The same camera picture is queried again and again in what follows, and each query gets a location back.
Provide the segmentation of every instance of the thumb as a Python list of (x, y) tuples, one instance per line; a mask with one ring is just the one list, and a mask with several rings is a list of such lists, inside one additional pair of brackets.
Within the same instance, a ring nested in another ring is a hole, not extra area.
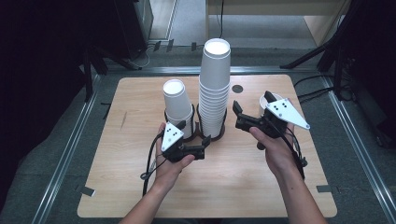
[(261, 142), (263, 145), (268, 139), (268, 136), (256, 127), (251, 127), (249, 129), (249, 132), (251, 133), (251, 135), (253, 135), (254, 138), (257, 139), (257, 141)]
[(180, 171), (184, 168), (186, 168), (188, 165), (190, 165), (193, 161), (195, 160), (195, 157), (193, 155), (187, 155), (185, 156), (180, 162)]

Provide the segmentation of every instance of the wooden tabletop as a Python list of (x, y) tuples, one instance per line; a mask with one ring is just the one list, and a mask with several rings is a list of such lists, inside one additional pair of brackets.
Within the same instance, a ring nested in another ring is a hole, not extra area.
[[(92, 163), (86, 187), (95, 189), (90, 197), (82, 195), (80, 217), (124, 217), (141, 199), (149, 148), (163, 117), (163, 83), (183, 81), (191, 102), (198, 104), (198, 77), (127, 77), (120, 81), (105, 128)], [(231, 76), (231, 87), (240, 85), (241, 93), (230, 89), (225, 133), (205, 150), (205, 159), (194, 161), (180, 174), (164, 199), (157, 217), (286, 217), (279, 187), (269, 170), (257, 141), (234, 127), (233, 100), (244, 114), (258, 117), (259, 98), (265, 91), (290, 98), (302, 114), (291, 80), (287, 75)], [(317, 151), (307, 130), (295, 128), (303, 156), (305, 183), (325, 217), (337, 209), (330, 192), (317, 186), (328, 185)], [(198, 145), (196, 137), (187, 145)]]

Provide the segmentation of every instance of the forearm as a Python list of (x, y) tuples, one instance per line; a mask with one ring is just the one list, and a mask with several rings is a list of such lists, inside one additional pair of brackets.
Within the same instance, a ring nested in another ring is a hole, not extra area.
[(153, 185), (120, 223), (151, 223), (167, 192), (167, 190)]
[(297, 169), (276, 177), (290, 223), (327, 223)]

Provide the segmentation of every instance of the stack of paper cups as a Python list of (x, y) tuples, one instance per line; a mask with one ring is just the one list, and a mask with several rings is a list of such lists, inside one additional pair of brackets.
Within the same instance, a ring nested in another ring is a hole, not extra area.
[(206, 41), (199, 76), (201, 133), (217, 137), (222, 128), (230, 89), (230, 44), (219, 38)]
[(186, 92), (184, 83), (179, 79), (171, 79), (163, 84), (163, 97), (165, 100), (166, 118), (173, 125), (178, 125), (182, 120), (186, 120), (186, 127), (181, 131), (183, 138), (189, 138), (195, 132), (195, 122), (191, 101)]

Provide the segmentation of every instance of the table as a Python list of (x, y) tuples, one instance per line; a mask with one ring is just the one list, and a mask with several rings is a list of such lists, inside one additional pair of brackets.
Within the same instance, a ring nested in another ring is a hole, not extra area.
[[(149, 147), (158, 127), (164, 122), (163, 83), (178, 78), (186, 86), (191, 102), (198, 104), (198, 77), (127, 77), (120, 81), (105, 128), (92, 162), (86, 187), (95, 189), (92, 197), (82, 195), (80, 217), (124, 217), (142, 196)], [(231, 76), (231, 87), (240, 85), (241, 93), (230, 90), (225, 134), (212, 141), (205, 159), (193, 162), (180, 174), (174, 188), (164, 199), (157, 217), (286, 217), (286, 209), (275, 177), (265, 164), (264, 152), (256, 140), (234, 127), (233, 100), (254, 117), (259, 114), (259, 98), (265, 91), (293, 101), (302, 113), (287, 75)], [(303, 155), (305, 183), (325, 217), (337, 209), (330, 192), (317, 186), (328, 185), (311, 134), (295, 128)], [(198, 145), (200, 137), (187, 143)]]
[[(206, 38), (209, 38), (209, 15), (220, 15), (221, 1), (206, 0)], [(350, 0), (227, 0), (223, 15), (286, 15), (304, 16), (316, 44), (320, 46), (336, 29)]]

